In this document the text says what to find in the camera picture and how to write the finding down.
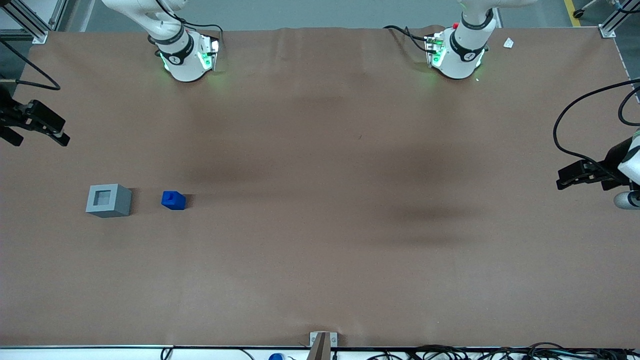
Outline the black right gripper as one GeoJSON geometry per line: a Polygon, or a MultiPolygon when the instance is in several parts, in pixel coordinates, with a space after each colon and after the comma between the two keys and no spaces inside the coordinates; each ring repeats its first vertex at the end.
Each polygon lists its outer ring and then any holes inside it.
{"type": "Polygon", "coordinates": [[[13,99],[7,89],[0,91],[0,138],[19,147],[24,137],[10,126],[39,132],[60,146],[69,145],[70,136],[64,132],[66,120],[39,100],[22,104],[13,99]]]}

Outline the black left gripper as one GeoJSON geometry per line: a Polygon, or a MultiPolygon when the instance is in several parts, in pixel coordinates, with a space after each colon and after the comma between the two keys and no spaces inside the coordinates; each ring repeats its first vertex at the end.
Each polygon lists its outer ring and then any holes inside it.
{"type": "Polygon", "coordinates": [[[631,191],[635,191],[636,183],[618,170],[618,166],[627,155],[632,142],[633,138],[629,137],[610,148],[606,153],[601,165],[611,173],[608,180],[606,180],[606,171],[603,170],[599,162],[579,159],[558,171],[558,180],[556,180],[558,191],[583,183],[600,182],[603,191],[625,186],[629,187],[631,191]]]}

